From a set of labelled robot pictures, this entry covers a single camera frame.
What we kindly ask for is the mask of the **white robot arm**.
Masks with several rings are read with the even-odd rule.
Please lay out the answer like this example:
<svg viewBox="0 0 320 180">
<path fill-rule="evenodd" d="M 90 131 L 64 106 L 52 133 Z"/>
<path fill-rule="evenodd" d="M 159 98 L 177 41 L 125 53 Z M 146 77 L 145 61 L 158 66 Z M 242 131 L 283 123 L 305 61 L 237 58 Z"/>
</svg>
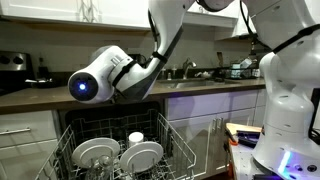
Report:
<svg viewBox="0 0 320 180">
<path fill-rule="evenodd" d="M 149 65 L 141 67 L 115 45 L 104 46 L 70 77 L 70 94 L 86 104 L 104 102 L 114 93 L 144 99 L 175 48 L 191 5 L 219 12 L 231 2 L 149 0 L 155 40 Z M 285 180 L 320 180 L 320 146 L 309 136 L 315 108 L 306 95 L 320 87 L 319 0 L 248 0 L 248 5 L 244 21 L 270 50 L 260 61 L 267 104 L 253 157 Z"/>
</svg>

